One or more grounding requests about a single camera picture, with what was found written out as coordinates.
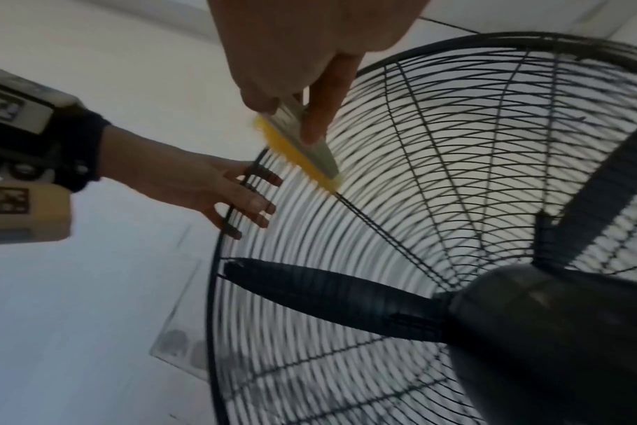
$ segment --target brush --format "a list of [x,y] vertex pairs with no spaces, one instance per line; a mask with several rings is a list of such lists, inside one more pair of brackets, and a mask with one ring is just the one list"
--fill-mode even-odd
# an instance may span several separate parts
[[335,194],[342,183],[340,169],[325,138],[311,146],[302,143],[300,126],[304,116],[302,105],[294,97],[288,97],[281,100],[274,114],[261,113],[255,126],[272,151],[300,167],[319,187]]

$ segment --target yellow bristles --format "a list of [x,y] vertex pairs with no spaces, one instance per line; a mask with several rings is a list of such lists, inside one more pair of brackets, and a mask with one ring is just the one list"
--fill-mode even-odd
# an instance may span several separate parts
[[302,152],[296,149],[291,142],[279,134],[263,117],[255,118],[255,127],[258,128],[272,151],[283,156],[291,164],[297,165],[318,186],[334,194],[340,188],[340,179],[331,180],[320,172]]

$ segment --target metal wire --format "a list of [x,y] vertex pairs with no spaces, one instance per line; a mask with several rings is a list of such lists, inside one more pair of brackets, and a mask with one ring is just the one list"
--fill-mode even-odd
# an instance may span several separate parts
[[[621,44],[481,34],[362,70],[328,135],[340,194],[265,151],[259,163],[284,184],[249,183],[278,206],[270,228],[230,212],[245,237],[221,237],[206,306],[220,425],[483,423],[442,344],[275,305],[219,277],[223,259],[315,267],[426,297],[462,288],[530,262],[535,214],[558,219],[636,128],[637,48]],[[637,197],[569,267],[637,280]]]

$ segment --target hand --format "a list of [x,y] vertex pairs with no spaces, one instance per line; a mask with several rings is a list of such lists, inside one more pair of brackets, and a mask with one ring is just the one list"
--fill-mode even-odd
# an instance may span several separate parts
[[101,142],[99,174],[144,195],[179,207],[194,209],[228,236],[241,239],[242,233],[228,225],[216,211],[216,204],[232,205],[266,228],[265,214],[276,207],[263,196],[242,185],[240,177],[252,173],[274,186],[281,178],[252,162],[202,155],[144,139],[117,127],[107,127]]
[[428,0],[209,0],[244,103],[273,112],[309,88],[302,140],[328,131],[363,55],[398,42]]

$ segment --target black fan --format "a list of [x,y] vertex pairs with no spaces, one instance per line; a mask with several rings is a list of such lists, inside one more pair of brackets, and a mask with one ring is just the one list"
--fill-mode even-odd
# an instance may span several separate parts
[[331,197],[248,183],[206,304],[220,425],[637,424],[637,48],[468,36],[360,71]]

